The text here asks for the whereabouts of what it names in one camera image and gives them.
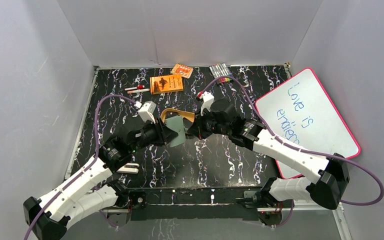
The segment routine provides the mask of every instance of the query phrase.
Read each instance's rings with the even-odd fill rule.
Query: black speckled mat
[[[283,65],[234,66],[233,76],[239,79],[254,102],[287,79]],[[166,108],[194,112],[198,108],[196,94],[213,80],[208,67],[195,67],[189,79],[183,79],[184,91],[151,95],[142,92],[129,95],[124,89],[137,85],[149,86],[150,77],[170,75],[171,68],[100,69],[87,110],[72,174],[94,154],[93,117],[98,101],[108,94],[121,94],[142,103],[157,104],[154,116]],[[215,99],[226,98],[233,102],[243,117],[257,119],[241,89],[234,83],[214,85],[211,90]],[[118,126],[126,121],[143,124],[135,108],[118,98],[109,99],[102,105],[99,132],[106,140]],[[206,140],[188,139],[176,147],[149,146],[134,154],[133,161],[140,165],[138,174],[114,174],[128,188],[196,188],[196,187],[251,187],[263,186],[279,171],[270,157],[237,147],[221,135]]]

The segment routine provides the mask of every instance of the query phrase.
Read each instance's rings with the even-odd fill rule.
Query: gold ribbon
[[[161,112],[161,120],[164,123],[166,121],[166,115],[167,113],[177,113],[179,116],[182,116],[184,119],[187,119],[191,123],[194,122],[195,119],[195,113],[189,112],[189,111],[180,111],[174,108],[166,108]]]

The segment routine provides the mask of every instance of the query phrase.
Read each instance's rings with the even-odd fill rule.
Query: gray wall
[[[292,67],[295,72],[315,70],[361,144],[355,161],[384,183],[384,1],[324,0]],[[350,172],[343,199],[377,197],[375,181],[356,168]],[[384,199],[373,206],[344,208],[353,239],[384,239]]]
[[[23,201],[62,182],[92,75],[56,0],[0,0],[0,240],[23,239]]]
[[[292,61],[322,0],[58,0],[101,67]]]

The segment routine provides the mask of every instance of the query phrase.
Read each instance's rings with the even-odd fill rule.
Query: whiteboard
[[[348,159],[360,154],[359,144],[311,68],[262,96],[255,106],[277,135],[308,150],[338,153]],[[283,179],[301,176],[276,163]]]

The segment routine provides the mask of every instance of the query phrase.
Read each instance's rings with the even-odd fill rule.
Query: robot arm
[[[124,166],[137,150],[151,144],[165,146],[178,136],[161,119],[153,117],[155,106],[149,101],[139,109],[139,115],[145,122],[141,129],[128,129],[113,135],[99,148],[96,160],[96,156],[92,156],[57,188],[38,199],[29,197],[24,201],[24,217],[28,225],[49,204],[32,229],[38,239],[59,240],[68,228],[90,214],[111,206],[127,206],[129,191],[117,180],[91,194],[87,193],[115,172],[125,171]]]
[[[294,144],[280,136],[280,143],[259,121],[242,118],[235,107],[225,99],[214,101],[214,97],[204,92],[199,96],[203,101],[201,114],[195,115],[195,121],[187,133],[200,139],[211,134],[222,134],[237,146],[270,156],[300,172],[304,177],[293,179],[273,179],[268,181],[260,193],[252,200],[256,204],[260,200],[281,202],[284,200],[314,201],[320,206],[334,210],[350,181],[346,163],[319,155],[313,155],[286,147]]]

